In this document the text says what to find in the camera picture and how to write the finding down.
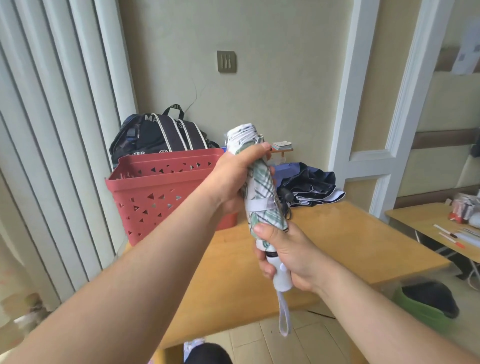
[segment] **vertical blinds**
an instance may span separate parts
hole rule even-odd
[[[62,301],[126,240],[104,179],[135,112],[115,0],[0,1],[0,169]]]

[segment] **green trash bin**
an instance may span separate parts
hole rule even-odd
[[[427,326],[430,326],[432,329],[441,334],[445,334],[449,331],[453,323],[453,318],[458,316],[458,307],[456,306],[453,297],[451,297],[451,300],[453,300],[452,311],[454,312],[447,313],[450,316],[448,317],[444,311],[438,308],[407,297],[403,292],[402,287],[399,287],[395,291],[392,298],[393,302],[395,302],[398,306],[403,308],[417,320],[423,322]]]

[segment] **wooden desk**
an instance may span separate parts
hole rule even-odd
[[[385,214],[395,220],[404,223],[407,226],[421,232],[424,235],[434,239],[440,244],[456,251],[457,253],[466,256],[474,262],[480,263],[480,248],[467,243],[464,240],[458,239],[465,248],[461,248],[448,239],[445,239],[439,234],[440,230],[434,227],[434,224],[441,226],[448,231],[455,233],[463,227],[468,226],[475,230],[470,225],[457,224],[448,219],[448,214],[452,211],[451,206],[442,203],[425,204],[411,207],[398,208],[395,210],[386,211]]]
[[[450,263],[348,202],[292,212],[317,246],[374,286]],[[262,276],[252,245],[246,221],[215,233],[160,348],[278,315],[276,292]],[[286,299],[291,310],[319,300],[295,288]]]

